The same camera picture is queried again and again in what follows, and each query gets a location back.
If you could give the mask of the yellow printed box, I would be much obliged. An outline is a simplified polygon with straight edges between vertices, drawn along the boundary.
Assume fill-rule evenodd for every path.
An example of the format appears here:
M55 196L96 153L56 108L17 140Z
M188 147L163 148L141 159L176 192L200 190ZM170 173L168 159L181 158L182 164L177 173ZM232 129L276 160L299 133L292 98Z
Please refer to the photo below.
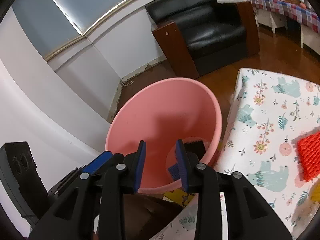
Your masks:
M182 189L176 189L174 191L166 192L163 195L163 199L174 202L179 206L185 208L194 198L195 194L184 192Z

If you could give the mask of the orange fruit on table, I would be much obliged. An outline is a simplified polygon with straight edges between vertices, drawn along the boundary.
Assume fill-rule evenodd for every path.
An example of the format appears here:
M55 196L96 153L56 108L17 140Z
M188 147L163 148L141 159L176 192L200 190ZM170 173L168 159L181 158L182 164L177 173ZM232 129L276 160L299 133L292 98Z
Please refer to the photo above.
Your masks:
M303 9L307 9L306 5L305 5L303 2L300 3L300 6L301 6Z

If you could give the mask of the black foam net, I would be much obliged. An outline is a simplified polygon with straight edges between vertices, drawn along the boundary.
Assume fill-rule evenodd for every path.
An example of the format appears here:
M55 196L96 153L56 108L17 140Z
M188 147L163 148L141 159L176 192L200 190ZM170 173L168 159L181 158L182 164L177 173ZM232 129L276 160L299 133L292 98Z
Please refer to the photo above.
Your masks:
M201 160L206 153L206 148L202 140L184 142L183 145L187 152L194 153L199 160Z

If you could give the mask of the pink plastic bucket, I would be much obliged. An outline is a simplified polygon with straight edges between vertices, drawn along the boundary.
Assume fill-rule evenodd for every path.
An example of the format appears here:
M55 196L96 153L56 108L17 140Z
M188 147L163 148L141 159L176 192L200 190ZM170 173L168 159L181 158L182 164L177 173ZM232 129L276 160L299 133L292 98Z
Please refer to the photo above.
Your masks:
M169 78L149 85L125 103L108 130L105 149L127 155L145 141L139 192L161 194L181 187L168 171L176 163L176 141L203 140L207 151L201 162L212 166L221 131L221 109L214 93L199 81Z

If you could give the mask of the red foam net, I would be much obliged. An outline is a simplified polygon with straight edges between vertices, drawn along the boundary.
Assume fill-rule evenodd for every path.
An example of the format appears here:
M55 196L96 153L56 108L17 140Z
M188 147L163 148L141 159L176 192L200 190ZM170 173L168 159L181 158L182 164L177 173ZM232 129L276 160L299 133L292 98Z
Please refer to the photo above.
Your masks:
M297 143L300 163L303 169L303 179L313 180L319 175L320 149L319 131L300 139Z

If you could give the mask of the floral bear tablecloth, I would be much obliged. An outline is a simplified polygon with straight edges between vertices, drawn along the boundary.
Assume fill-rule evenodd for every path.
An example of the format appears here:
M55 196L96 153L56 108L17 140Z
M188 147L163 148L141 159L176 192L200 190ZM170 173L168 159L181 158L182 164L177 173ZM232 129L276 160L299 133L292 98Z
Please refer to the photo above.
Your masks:
M298 141L319 131L319 83L280 73L238 72L214 169L241 172L293 239L319 239L319 177L303 178Z

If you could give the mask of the blue foam net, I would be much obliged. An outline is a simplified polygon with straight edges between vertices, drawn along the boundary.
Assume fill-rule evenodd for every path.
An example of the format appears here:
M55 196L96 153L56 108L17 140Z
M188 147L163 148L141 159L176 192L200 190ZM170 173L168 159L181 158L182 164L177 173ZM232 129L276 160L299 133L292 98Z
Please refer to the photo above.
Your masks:
M178 169L178 164L175 163L174 165L168 167L168 172L172 178L173 181L177 181L180 179L180 173Z

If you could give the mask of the checkered tablecloth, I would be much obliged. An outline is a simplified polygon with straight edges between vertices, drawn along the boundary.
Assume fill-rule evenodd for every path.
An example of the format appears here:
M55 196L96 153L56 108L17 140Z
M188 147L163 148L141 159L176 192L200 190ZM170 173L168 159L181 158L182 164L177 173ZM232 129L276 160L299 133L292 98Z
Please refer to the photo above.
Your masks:
M319 34L319 17L313 11L281 0L249 0L253 7L287 16Z

